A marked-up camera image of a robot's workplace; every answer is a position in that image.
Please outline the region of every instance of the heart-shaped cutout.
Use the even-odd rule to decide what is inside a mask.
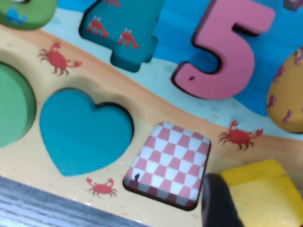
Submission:
[[[134,125],[123,107],[95,105],[86,93],[64,89],[44,104],[40,130],[60,173],[75,176],[101,169],[122,156],[133,138]]]

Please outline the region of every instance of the puzzle piece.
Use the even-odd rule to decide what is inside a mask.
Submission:
[[[297,11],[303,6],[303,0],[284,0],[284,8],[290,11]]]
[[[82,38],[113,51],[111,63],[137,72],[143,62],[149,62],[157,39],[153,36],[164,0],[103,0],[84,13]]]

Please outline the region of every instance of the wooden puzzle board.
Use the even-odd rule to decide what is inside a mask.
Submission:
[[[302,141],[262,135],[249,151],[237,151],[238,145],[218,143],[219,135],[227,132],[227,128],[174,107],[76,46],[41,30],[21,32],[0,26],[0,36],[0,61],[24,74],[37,100],[37,116],[30,131],[22,139],[0,149],[2,176],[149,226],[201,227],[200,200],[194,210],[184,211],[127,191],[122,185],[123,177],[154,126],[159,122],[171,122],[210,139],[212,147],[207,172],[218,173],[229,167],[275,158],[296,186],[303,189]],[[61,42],[64,55],[82,60],[82,66],[70,70],[68,77],[58,78],[50,73],[53,68],[47,62],[41,63],[37,58],[41,49],[49,49],[57,41]],[[64,177],[49,158],[40,134],[39,114],[48,97],[65,87],[87,92],[96,103],[114,101],[122,104],[131,113],[135,126],[133,141],[127,151],[108,167],[87,175]],[[105,182],[110,177],[115,179],[117,197],[94,197],[89,192],[87,177],[98,182]]]

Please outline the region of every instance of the checkered square piece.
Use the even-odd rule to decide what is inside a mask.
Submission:
[[[188,209],[197,204],[210,140],[158,124],[124,177],[126,188]]]

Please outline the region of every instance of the crab illustration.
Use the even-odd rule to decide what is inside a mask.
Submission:
[[[48,52],[47,50],[43,49],[43,53],[39,54],[38,57],[42,57],[41,61],[47,60],[51,65],[55,67],[55,71],[53,73],[57,73],[57,70],[60,69],[61,73],[59,76],[61,76],[64,72],[66,72],[66,75],[69,74],[67,68],[76,68],[81,66],[80,61],[71,61],[66,59],[59,51],[58,49],[61,48],[60,42],[56,42],[52,45],[51,50]]]
[[[99,195],[101,194],[110,194],[110,196],[116,196],[116,189],[113,189],[114,186],[114,180],[112,178],[109,178],[108,182],[110,183],[110,185],[108,185],[107,183],[105,184],[101,184],[101,183],[92,183],[92,179],[90,179],[89,177],[86,178],[86,181],[92,186],[92,188],[90,189],[90,191],[93,191],[93,195],[97,194]]]
[[[232,142],[234,144],[238,144],[239,145],[239,150],[242,150],[242,144],[244,144],[246,146],[246,148],[244,150],[246,150],[249,145],[253,146],[254,143],[251,141],[252,139],[262,135],[263,133],[263,129],[258,129],[256,130],[256,133],[251,133],[251,132],[246,132],[240,129],[235,129],[233,127],[238,125],[238,121],[235,120],[231,123],[230,127],[229,127],[229,132],[223,132],[220,134],[220,140],[219,143],[223,140],[223,145],[226,142]]]

